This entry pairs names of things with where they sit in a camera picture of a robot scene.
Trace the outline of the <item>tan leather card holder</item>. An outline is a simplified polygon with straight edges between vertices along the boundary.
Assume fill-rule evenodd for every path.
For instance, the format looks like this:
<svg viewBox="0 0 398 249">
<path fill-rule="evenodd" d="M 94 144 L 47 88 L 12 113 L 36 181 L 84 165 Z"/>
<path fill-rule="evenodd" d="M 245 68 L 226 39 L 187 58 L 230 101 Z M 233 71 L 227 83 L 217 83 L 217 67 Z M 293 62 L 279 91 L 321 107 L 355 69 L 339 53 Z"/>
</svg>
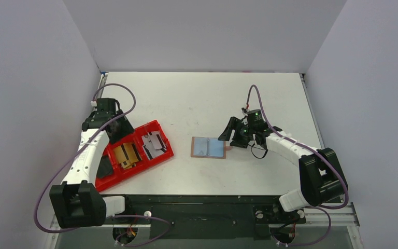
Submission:
<svg viewBox="0 0 398 249">
<path fill-rule="evenodd" d="M 226 144 L 226 141 L 220 141 L 215 137 L 192 137 L 191 152 L 192 158 L 213 158 L 225 159 L 228 151 L 233 147 Z"/>
</svg>

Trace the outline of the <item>red three-compartment bin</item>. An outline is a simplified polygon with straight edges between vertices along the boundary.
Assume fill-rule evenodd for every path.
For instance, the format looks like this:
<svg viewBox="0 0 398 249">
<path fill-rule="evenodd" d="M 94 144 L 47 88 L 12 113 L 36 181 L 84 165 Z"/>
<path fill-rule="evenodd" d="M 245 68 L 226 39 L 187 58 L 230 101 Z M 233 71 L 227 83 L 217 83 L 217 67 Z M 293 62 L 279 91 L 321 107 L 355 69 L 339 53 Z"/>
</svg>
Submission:
<svg viewBox="0 0 398 249">
<path fill-rule="evenodd" d="M 104 149 L 95 187 L 101 192 L 174 156 L 170 142 L 157 120 Z"/>
</svg>

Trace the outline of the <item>silver mirrored card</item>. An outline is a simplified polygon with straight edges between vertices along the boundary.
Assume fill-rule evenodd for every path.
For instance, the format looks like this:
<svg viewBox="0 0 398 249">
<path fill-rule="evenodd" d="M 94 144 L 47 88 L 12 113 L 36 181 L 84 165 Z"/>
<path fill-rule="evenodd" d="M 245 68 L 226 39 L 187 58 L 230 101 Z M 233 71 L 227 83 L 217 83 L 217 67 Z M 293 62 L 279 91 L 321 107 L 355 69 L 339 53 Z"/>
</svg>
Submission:
<svg viewBox="0 0 398 249">
<path fill-rule="evenodd" d="M 155 159 L 168 151 L 159 131 L 151 131 L 141 137 L 143 150 L 149 160 Z"/>
</svg>

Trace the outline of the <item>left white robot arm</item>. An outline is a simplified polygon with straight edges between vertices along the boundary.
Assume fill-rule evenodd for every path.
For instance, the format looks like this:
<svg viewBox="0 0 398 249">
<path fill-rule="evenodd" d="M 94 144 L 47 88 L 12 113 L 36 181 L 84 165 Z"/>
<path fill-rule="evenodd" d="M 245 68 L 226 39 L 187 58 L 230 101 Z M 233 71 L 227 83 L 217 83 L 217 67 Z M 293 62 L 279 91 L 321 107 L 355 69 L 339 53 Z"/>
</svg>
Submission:
<svg viewBox="0 0 398 249">
<path fill-rule="evenodd" d="M 95 100 L 94 110 L 82 123 L 78 152 L 68 173 L 49 191 L 60 228 L 101 226 L 107 218 L 124 214 L 126 197 L 102 195 L 95 182 L 104 150 L 133 131 L 118 100 Z"/>
</svg>

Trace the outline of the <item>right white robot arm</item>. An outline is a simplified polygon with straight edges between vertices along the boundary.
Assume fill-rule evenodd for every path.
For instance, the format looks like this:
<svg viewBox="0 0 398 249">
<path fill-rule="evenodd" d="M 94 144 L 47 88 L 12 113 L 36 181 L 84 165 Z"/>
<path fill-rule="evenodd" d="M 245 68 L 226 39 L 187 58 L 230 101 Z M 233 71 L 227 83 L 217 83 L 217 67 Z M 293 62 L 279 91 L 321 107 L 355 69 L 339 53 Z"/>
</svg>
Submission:
<svg viewBox="0 0 398 249">
<path fill-rule="evenodd" d="M 323 206 L 339 196 L 348 196 L 348 185 L 334 150 L 317 149 L 296 141 L 280 128 L 269 126 L 259 109 L 246 110 L 242 119 L 231 117 L 218 140 L 229 141 L 231 146 L 239 148 L 247 148 L 254 141 L 298 167 L 300 187 L 278 199 L 285 212 Z"/>
</svg>

